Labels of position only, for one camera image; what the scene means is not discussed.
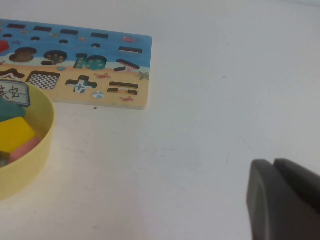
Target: equal sign slot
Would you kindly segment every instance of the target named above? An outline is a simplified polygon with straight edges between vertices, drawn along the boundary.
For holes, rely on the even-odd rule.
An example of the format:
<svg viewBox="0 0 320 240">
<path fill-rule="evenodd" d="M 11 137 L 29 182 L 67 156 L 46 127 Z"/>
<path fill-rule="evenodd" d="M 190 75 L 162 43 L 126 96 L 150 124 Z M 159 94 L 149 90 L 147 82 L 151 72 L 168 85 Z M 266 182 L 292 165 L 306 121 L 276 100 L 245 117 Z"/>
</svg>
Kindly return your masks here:
<svg viewBox="0 0 320 240">
<path fill-rule="evenodd" d="M 121 52 L 127 52 L 127 53 L 142 54 L 142 49 L 140 49 L 140 48 L 134 48 L 134 47 L 120 46 L 120 47 L 119 47 L 119 51 L 121 51 Z"/>
<path fill-rule="evenodd" d="M 121 72 L 121 71 L 125 71 L 126 67 L 125 66 L 121 66 L 121 67 L 116 67 L 115 69 L 113 69 L 115 72 Z"/>
<path fill-rule="evenodd" d="M 45 26 L 35 26 L 34 31 L 41 31 L 41 32 L 51 32 L 52 27 L 45 27 Z"/>
<path fill-rule="evenodd" d="M 22 24 L 13 24 L 10 23 L 8 26 L 6 26 L 7 28 L 10 29 L 25 29 L 26 25 L 22 25 Z"/>
<path fill-rule="evenodd" d="M 136 64 L 134 64 L 134 63 L 132 63 L 132 62 L 123 60 L 123 59 L 121 59 L 121 58 L 120 58 L 120 59 L 117 59 L 116 62 L 117 62 L 117 63 L 120 63 L 120 64 L 122 64 L 122 65 L 125 65 L 125 66 L 127 66 L 127 67 L 129 67 L 129 68 L 135 69 L 135 70 L 137 70 L 137 69 L 140 68 L 138 65 L 136 65 Z"/>
<path fill-rule="evenodd" d="M 108 38 L 109 38 L 109 35 L 108 35 L 108 34 L 103 34 L 103 33 L 93 32 L 93 33 L 91 33 L 91 37 L 101 38 L 101 39 L 108 39 Z"/>
<path fill-rule="evenodd" d="M 132 90 L 132 89 L 138 89 L 139 88 L 138 84 L 112 81 L 109 83 L 109 86 L 111 87 L 108 88 L 107 90 L 108 93 L 138 95 L 138 91 Z"/>
<path fill-rule="evenodd" d="M 60 31 L 61 34 L 70 34 L 70 35 L 78 35 L 79 31 L 76 30 L 69 30 L 69 29 L 62 29 Z"/>
<path fill-rule="evenodd" d="M 113 87 L 110 87 L 108 88 L 107 90 L 108 93 L 115 93 L 115 94 L 128 94 L 128 95 L 138 95 L 138 91 L 136 90 L 127 90 L 127 89 L 123 89 L 123 88 L 113 88 Z"/>
</svg>

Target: wooden puzzle board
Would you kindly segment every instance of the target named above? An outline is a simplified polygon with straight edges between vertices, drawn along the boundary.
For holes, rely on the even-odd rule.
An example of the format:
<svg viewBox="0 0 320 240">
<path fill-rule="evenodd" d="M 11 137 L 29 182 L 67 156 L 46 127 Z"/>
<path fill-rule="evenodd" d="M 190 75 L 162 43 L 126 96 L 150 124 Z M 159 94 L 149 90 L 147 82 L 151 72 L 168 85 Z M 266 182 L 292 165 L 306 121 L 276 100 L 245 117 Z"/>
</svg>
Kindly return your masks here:
<svg viewBox="0 0 320 240">
<path fill-rule="evenodd" d="M 0 19 L 0 78 L 24 81 L 53 101 L 145 108 L 152 38 Z"/>
</svg>

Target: starfish illustration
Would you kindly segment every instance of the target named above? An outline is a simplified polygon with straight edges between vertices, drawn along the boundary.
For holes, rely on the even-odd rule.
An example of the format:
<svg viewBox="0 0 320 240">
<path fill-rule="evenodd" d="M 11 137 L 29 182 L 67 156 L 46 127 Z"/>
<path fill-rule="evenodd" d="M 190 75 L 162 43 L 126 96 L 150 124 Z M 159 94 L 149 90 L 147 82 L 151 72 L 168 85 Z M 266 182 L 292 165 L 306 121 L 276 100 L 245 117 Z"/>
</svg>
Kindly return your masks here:
<svg viewBox="0 0 320 240">
<path fill-rule="evenodd" d="M 17 41 L 12 41 L 13 44 L 18 44 L 19 46 L 23 43 L 23 41 L 17 40 Z"/>
<path fill-rule="evenodd" d="M 140 80 L 142 80 L 142 79 L 149 80 L 149 73 L 148 72 L 143 73 L 142 71 L 139 71 L 139 74 L 140 75 L 138 75 L 136 77 L 138 77 Z"/>
</svg>

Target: teal puzzle piece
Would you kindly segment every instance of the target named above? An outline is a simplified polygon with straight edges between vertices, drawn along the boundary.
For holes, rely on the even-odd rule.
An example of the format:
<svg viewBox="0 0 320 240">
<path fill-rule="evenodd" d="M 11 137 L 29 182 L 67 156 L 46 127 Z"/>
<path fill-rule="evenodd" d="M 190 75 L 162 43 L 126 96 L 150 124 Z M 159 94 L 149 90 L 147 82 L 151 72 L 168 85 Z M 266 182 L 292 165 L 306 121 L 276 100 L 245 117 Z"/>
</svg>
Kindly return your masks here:
<svg viewBox="0 0 320 240">
<path fill-rule="evenodd" d="M 0 97 L 0 122 L 17 117 L 24 117 L 25 110 L 16 103 L 10 103 Z"/>
<path fill-rule="evenodd" d="M 74 65 L 75 69 L 87 69 L 97 71 L 102 70 L 106 67 L 107 59 L 103 56 L 95 55 L 88 57 L 87 54 L 79 53 L 76 55 L 77 59 Z"/>
</svg>

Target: yellow plastic bowl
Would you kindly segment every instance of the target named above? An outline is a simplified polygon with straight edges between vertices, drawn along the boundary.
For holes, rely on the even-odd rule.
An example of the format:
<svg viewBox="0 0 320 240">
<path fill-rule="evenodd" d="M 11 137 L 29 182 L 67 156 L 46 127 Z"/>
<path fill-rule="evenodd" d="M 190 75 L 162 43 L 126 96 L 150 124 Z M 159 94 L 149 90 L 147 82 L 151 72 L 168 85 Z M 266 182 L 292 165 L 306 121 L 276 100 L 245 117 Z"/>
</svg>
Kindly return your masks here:
<svg viewBox="0 0 320 240">
<path fill-rule="evenodd" d="M 25 108 L 24 119 L 42 141 L 17 161 L 0 168 L 0 200 L 30 184 L 43 169 L 49 156 L 51 139 L 56 122 L 53 102 L 35 86 L 28 84 L 30 106 Z"/>
</svg>

